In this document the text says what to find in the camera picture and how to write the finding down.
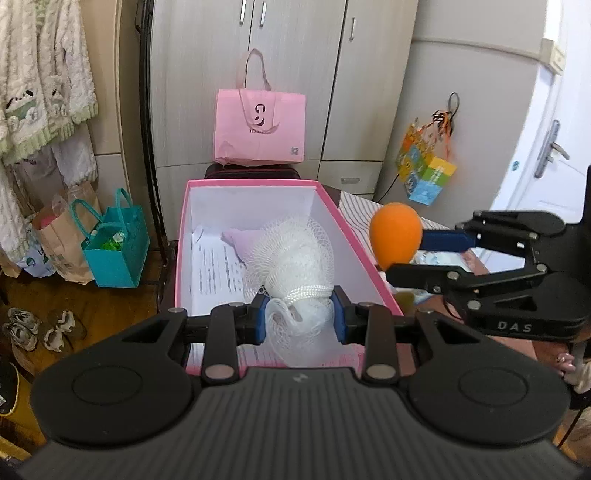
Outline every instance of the wooden floor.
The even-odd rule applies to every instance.
[[[160,257],[149,252],[143,280],[157,280],[160,272]],[[75,352],[120,332],[156,313],[156,287],[140,284],[138,288],[99,288],[94,282],[79,285],[66,282],[55,274],[49,278],[32,278],[25,272],[18,278],[2,276],[0,287],[8,296],[10,307],[19,307],[33,312],[41,321],[52,310],[67,309],[87,329],[86,338],[73,342]],[[7,319],[8,307],[0,307],[0,325]],[[9,343],[2,339],[3,353],[9,354]],[[33,352],[23,352],[38,374],[59,360],[55,354],[38,343]],[[0,434],[13,443],[32,452],[44,443],[42,435],[30,430],[11,428],[10,422],[0,422]]]

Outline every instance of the pink bag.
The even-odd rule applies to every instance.
[[[265,90],[246,90],[246,65],[261,59]],[[215,161],[244,166],[299,163],[304,160],[306,96],[271,91],[260,51],[248,52],[236,76],[236,90],[218,90]]]

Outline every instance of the drawer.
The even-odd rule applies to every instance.
[[[381,161],[321,161],[318,181],[345,192],[370,194],[381,169]]]

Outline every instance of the suitcase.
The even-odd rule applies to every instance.
[[[243,167],[212,163],[205,171],[205,180],[220,179],[290,179],[300,180],[300,174],[289,164]]]

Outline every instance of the pink box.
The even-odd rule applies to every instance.
[[[228,228],[259,229],[290,216],[310,217],[324,228],[335,256],[335,284],[343,288],[352,302],[385,305],[392,314],[402,315],[336,205],[322,185],[312,180],[190,180],[178,236],[175,306],[185,308],[189,315],[194,314],[191,249],[195,229],[205,227],[219,233]],[[187,369],[197,373],[197,363],[191,364],[190,360]],[[266,365],[279,366],[276,362],[265,362]]]

